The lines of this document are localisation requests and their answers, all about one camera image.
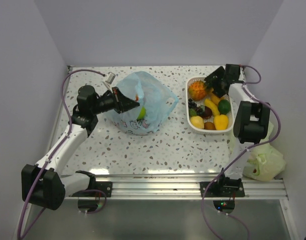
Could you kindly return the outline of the orange fake pineapple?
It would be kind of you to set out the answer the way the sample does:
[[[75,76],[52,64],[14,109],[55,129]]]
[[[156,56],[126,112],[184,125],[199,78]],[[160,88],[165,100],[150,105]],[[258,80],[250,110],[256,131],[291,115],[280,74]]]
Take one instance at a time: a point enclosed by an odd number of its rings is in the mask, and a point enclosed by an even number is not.
[[[200,101],[207,96],[205,83],[201,80],[193,82],[188,87],[188,93],[193,101]]]

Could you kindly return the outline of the bright green fake apple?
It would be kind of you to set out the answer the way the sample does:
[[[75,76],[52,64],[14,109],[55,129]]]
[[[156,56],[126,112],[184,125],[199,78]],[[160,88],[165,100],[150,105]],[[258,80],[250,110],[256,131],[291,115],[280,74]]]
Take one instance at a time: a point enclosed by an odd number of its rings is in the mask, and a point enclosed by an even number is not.
[[[142,119],[144,119],[144,117],[145,117],[145,115],[146,115],[146,108],[145,107],[142,107],[141,108],[141,111],[140,111],[140,113],[139,113],[139,115],[138,115],[138,117],[137,117],[137,120],[139,121],[139,120],[142,120]]]

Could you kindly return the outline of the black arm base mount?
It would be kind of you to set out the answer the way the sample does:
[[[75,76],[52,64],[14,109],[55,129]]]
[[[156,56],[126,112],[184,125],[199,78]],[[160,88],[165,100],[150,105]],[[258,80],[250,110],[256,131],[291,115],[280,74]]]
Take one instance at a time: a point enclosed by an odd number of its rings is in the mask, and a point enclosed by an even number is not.
[[[206,198],[243,198],[245,190],[242,179],[231,179],[223,174],[213,182],[205,193]]]

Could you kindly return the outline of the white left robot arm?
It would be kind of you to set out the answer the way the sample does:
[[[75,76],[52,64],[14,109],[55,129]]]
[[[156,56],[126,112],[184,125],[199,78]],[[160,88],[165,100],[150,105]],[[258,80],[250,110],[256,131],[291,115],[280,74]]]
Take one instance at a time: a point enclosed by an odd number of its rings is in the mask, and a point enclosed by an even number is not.
[[[118,87],[98,95],[91,85],[78,90],[77,104],[70,114],[68,126],[56,144],[36,164],[27,164],[21,171],[22,199],[45,209],[57,210],[68,196],[82,192],[92,196],[96,192],[103,197],[93,173],[79,170],[73,175],[61,177],[64,167],[77,148],[91,135],[98,123],[98,115],[114,110],[121,114],[140,106],[126,97]]]

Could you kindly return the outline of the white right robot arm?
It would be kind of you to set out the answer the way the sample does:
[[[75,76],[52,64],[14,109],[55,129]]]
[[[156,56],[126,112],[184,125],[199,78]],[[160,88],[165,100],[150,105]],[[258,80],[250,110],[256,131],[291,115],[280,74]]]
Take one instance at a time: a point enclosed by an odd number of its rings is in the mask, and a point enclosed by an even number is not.
[[[226,64],[218,67],[205,78],[207,87],[213,88],[217,97],[229,96],[238,105],[233,124],[234,149],[228,165],[222,170],[222,176],[230,180],[239,180],[251,154],[251,148],[257,146],[267,136],[270,108],[260,102],[249,90],[247,82],[240,78],[241,71],[248,65]]]

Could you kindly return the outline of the light blue plastic bag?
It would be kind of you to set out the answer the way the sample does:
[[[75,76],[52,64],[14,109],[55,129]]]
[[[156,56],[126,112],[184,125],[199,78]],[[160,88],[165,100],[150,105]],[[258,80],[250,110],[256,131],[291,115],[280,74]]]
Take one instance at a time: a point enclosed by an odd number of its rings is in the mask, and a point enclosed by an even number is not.
[[[135,100],[136,95],[139,97],[139,107],[121,114],[114,110],[105,114],[120,131],[130,135],[145,136],[155,133],[179,102],[178,97],[167,86],[145,71],[129,74],[116,86],[130,99]],[[144,119],[137,120],[142,107],[146,108],[146,115]]]

